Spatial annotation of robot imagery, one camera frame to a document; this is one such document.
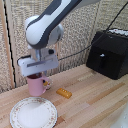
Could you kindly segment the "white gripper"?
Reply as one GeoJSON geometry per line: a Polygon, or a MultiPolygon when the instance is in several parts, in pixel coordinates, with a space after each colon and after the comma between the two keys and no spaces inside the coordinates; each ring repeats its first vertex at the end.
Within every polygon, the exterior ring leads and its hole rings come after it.
{"type": "Polygon", "coordinates": [[[58,59],[56,55],[49,55],[42,61],[35,61],[28,57],[25,59],[19,59],[18,65],[20,66],[21,74],[26,77],[56,68],[58,66],[58,59]]]}

